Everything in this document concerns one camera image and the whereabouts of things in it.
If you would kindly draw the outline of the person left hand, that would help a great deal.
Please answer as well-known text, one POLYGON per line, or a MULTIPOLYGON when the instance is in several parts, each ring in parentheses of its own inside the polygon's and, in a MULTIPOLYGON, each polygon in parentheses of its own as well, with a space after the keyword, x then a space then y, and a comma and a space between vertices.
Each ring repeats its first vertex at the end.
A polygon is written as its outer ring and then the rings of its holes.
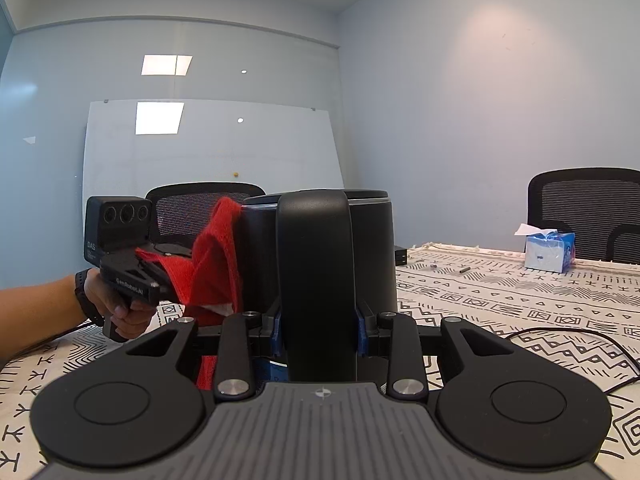
POLYGON ((132 300, 131 304, 126 306, 125 298, 102 280, 98 269, 88 271, 84 291, 100 315, 106 320, 111 320, 116 327, 116 333, 125 339, 141 336, 156 312, 156 307, 140 300, 132 300))

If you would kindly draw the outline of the person left forearm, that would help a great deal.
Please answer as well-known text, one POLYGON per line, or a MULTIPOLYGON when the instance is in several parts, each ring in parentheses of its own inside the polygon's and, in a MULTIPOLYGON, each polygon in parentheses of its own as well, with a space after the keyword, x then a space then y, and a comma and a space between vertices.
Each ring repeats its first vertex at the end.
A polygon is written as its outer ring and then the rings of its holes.
POLYGON ((47 284, 2 289, 1 362, 85 321, 73 275, 47 284))

